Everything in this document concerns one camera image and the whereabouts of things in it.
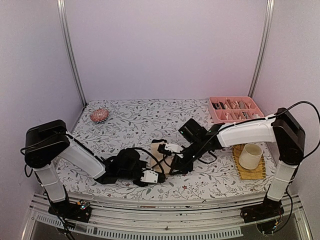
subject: cup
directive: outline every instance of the cup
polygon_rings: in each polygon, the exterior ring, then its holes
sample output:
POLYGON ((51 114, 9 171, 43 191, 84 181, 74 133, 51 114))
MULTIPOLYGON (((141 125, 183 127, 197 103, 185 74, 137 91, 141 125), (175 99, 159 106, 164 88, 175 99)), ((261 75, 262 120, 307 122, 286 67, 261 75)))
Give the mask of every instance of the cup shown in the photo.
POLYGON ((239 157, 239 164, 248 170, 254 170, 258 167, 262 156, 262 149, 256 145, 248 143, 244 146, 239 157))

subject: woven placemat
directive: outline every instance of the woven placemat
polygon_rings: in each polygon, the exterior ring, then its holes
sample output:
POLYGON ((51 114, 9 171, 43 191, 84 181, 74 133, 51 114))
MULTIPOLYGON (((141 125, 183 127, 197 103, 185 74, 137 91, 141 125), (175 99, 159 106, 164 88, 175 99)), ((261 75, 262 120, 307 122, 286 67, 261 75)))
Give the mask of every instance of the woven placemat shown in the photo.
POLYGON ((266 163, 265 158, 262 155, 261 161, 258 167, 254 170, 248 170, 243 168, 239 163, 239 157, 244 149, 245 144, 234 145, 232 147, 232 157, 235 162, 236 169, 238 170, 239 176, 241 180, 257 180, 257 179, 265 179, 266 178, 266 163))

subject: white wall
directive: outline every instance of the white wall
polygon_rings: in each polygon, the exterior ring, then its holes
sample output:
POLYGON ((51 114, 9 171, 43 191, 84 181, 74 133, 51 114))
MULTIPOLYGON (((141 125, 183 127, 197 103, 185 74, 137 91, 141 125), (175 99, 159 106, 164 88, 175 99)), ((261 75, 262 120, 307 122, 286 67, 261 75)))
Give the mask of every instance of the white wall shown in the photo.
POLYGON ((18 240, 37 189, 24 175, 28 128, 81 111, 54 0, 0 1, 0 239, 18 240))
MULTIPOLYGON (((307 100, 320 109, 320 1, 277 0, 254 100, 264 113, 307 100)), ((319 140, 316 113, 291 111, 306 131, 305 152, 319 140)), ((305 159, 295 179, 315 240, 320 239, 320 150, 305 159)))
POLYGON ((265 1, 68 0, 90 100, 246 95, 265 1))

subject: red round object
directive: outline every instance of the red round object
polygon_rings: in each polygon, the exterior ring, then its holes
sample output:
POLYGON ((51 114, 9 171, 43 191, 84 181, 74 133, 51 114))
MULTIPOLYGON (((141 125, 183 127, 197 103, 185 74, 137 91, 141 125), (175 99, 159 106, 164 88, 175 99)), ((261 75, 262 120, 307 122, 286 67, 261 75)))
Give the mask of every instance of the red round object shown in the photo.
POLYGON ((90 115, 90 119, 99 124, 99 123, 103 123, 109 116, 109 111, 105 108, 99 108, 95 111, 93 111, 93 113, 91 113, 90 115))

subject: pink tray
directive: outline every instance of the pink tray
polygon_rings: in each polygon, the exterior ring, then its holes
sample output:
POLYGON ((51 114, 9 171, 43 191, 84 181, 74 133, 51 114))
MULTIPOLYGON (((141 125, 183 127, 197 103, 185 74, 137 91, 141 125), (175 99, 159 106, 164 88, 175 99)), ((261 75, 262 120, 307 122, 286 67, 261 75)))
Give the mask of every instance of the pink tray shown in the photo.
POLYGON ((261 110, 258 108, 257 104, 252 100, 251 97, 248 96, 212 96, 208 99, 209 103, 209 111, 212 117, 212 120, 215 124, 219 123, 239 123, 246 121, 248 119, 245 118, 243 112, 247 113, 249 116, 249 119, 253 119, 253 114, 258 114, 261 118, 264 117, 264 114, 261 112, 261 110), (231 106, 229 105, 228 101, 242 101, 245 104, 246 108, 238 108, 238 109, 231 109, 231 106), (218 103, 220 106, 220 109, 216 110, 212 103, 218 103), (222 109, 221 104, 226 104, 229 109, 222 109))

